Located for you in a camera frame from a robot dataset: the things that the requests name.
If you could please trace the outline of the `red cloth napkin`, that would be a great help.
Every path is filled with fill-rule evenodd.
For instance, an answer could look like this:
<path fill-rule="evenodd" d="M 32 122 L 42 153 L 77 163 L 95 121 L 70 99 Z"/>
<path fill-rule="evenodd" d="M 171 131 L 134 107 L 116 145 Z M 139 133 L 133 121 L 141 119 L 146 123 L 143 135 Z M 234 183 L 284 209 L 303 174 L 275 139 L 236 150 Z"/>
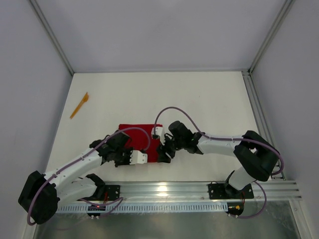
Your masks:
<path fill-rule="evenodd" d="M 149 148 L 146 150 L 148 155 L 148 163 L 156 163 L 158 161 L 157 148 L 160 145 L 160 140 L 153 138 L 152 134 L 154 132 L 153 124 L 120 124 L 118 130 L 130 128 L 130 127 L 139 127 L 144 129 L 151 140 Z M 148 137 L 145 133 L 140 130 L 133 129 L 125 131 L 125 133 L 130 137 L 130 140 L 126 143 L 125 148 L 132 147 L 134 150 L 143 150 L 148 145 Z"/>

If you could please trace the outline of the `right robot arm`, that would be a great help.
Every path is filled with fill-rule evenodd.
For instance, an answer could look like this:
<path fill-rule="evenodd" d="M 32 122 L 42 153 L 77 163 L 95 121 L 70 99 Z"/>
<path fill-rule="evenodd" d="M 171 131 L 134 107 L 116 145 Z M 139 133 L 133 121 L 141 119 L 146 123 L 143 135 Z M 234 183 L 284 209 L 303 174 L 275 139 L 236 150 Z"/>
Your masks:
<path fill-rule="evenodd" d="M 170 163 L 179 150 L 190 154 L 220 154 L 238 159 L 241 167 L 234 170 L 223 183 L 228 198 L 240 196 L 243 189 L 254 181 L 266 182 L 279 160 L 279 152 L 259 134 L 247 131 L 239 138 L 214 137 L 203 132 L 191 132 L 182 122 L 175 121 L 166 133 L 162 127 L 152 130 L 152 137 L 159 139 L 158 162 Z"/>

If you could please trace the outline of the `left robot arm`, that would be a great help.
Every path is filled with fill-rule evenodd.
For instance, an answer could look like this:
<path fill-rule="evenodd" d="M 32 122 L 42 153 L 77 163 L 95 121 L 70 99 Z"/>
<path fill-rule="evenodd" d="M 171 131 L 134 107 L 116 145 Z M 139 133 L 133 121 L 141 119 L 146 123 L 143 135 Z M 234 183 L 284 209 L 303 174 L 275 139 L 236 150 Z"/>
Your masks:
<path fill-rule="evenodd" d="M 96 140 L 75 159 L 49 172 L 32 172 L 22 189 L 18 203 L 27 212 L 27 224 L 43 224 L 56 211 L 77 200 L 104 199 L 107 187 L 96 174 L 88 171 L 110 161 L 126 160 L 131 149 L 126 148 L 130 137 L 117 131 Z"/>

